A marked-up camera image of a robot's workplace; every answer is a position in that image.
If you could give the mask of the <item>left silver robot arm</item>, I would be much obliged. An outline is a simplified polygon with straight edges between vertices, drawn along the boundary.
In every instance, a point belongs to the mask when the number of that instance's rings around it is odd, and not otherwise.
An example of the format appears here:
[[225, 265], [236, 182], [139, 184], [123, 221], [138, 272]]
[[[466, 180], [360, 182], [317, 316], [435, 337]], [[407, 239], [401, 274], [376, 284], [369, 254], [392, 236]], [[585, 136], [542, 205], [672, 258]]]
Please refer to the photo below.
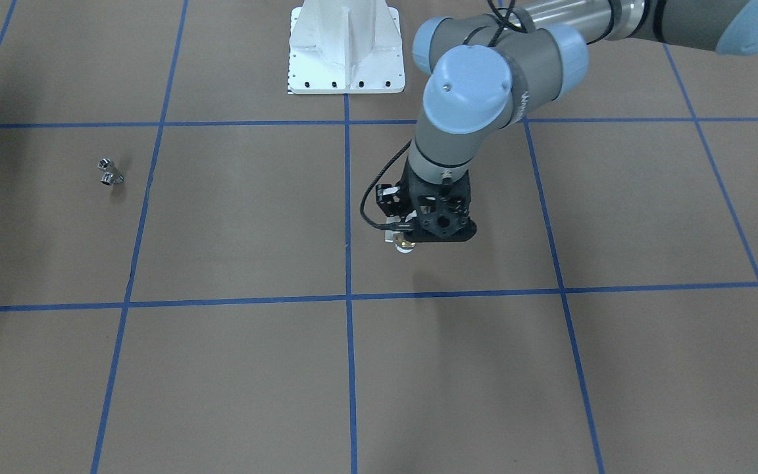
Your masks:
[[428, 79], [399, 152], [403, 173], [393, 185], [373, 180], [362, 197], [385, 221], [362, 219], [415, 243], [471, 239], [469, 168], [485, 139], [577, 87], [590, 45], [623, 39], [752, 56], [758, 1], [488, 2], [475, 17], [425, 21], [412, 56]]

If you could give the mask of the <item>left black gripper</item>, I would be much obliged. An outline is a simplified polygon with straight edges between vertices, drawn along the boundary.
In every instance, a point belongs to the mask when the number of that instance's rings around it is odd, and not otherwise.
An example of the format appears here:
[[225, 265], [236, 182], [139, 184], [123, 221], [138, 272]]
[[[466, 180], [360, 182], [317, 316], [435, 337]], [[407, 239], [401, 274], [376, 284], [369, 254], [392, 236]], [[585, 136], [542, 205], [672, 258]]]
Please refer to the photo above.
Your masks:
[[418, 217], [410, 190], [410, 165], [404, 165], [402, 177], [395, 185], [376, 185], [376, 204], [386, 216], [385, 224], [376, 227], [385, 231], [415, 231]]

